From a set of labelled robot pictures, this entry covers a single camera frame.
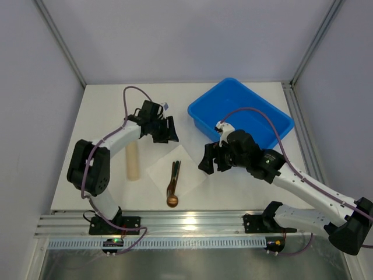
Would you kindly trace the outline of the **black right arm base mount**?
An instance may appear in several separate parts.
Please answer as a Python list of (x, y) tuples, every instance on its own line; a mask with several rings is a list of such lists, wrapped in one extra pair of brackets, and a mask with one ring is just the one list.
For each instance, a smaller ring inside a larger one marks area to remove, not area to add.
[(245, 233), (286, 233), (286, 228), (275, 221), (275, 213), (282, 205), (272, 201), (260, 214), (245, 214), (242, 217)]

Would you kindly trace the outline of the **gold knife green handle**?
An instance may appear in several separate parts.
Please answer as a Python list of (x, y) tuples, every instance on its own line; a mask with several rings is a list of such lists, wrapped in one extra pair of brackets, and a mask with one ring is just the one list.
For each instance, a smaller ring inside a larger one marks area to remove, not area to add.
[(173, 179), (177, 180), (178, 174), (180, 172), (180, 164), (181, 162), (179, 160), (175, 161), (173, 164)]

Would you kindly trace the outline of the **copper spoon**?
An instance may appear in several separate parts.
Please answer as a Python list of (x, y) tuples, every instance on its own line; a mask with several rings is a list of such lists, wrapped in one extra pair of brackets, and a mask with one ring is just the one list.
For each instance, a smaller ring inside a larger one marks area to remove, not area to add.
[(170, 208), (175, 208), (178, 205), (178, 197), (175, 195), (177, 181), (178, 181), (178, 178), (177, 180), (173, 181), (173, 189), (171, 191), (171, 195), (168, 198), (166, 198), (166, 203)]

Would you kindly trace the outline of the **gold fork green handle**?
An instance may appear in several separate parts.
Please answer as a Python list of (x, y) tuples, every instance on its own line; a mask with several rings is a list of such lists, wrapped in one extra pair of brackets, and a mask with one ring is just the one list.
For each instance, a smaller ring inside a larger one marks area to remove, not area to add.
[(175, 162), (173, 162), (172, 168), (171, 168), (171, 178), (170, 178), (170, 182), (169, 182), (169, 184), (167, 186), (167, 191), (166, 191), (166, 197), (167, 198), (171, 195), (171, 191), (173, 189), (174, 169), (175, 169)]

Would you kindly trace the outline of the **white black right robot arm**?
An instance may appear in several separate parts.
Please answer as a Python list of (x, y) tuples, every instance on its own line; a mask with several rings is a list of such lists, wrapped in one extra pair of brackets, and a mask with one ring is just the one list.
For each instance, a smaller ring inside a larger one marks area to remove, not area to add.
[(243, 130), (224, 132), (205, 145), (198, 168), (207, 174), (244, 168), (252, 177), (280, 187), (312, 206), (311, 210), (271, 202), (262, 213), (268, 230), (299, 229), (323, 236), (340, 251), (357, 255), (372, 228), (372, 201), (354, 199), (313, 179), (273, 149), (261, 149)]

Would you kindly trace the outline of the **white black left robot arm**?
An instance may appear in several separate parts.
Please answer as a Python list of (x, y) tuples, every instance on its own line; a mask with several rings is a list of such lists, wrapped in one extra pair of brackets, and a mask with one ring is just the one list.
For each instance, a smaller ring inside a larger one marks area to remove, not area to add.
[(121, 208), (108, 190), (111, 159), (130, 143), (150, 135), (154, 143), (178, 142), (174, 118), (164, 114), (164, 107), (146, 100), (123, 124), (108, 135), (95, 140), (81, 139), (75, 144), (68, 167), (67, 180), (87, 199), (96, 215), (114, 227), (121, 222)]

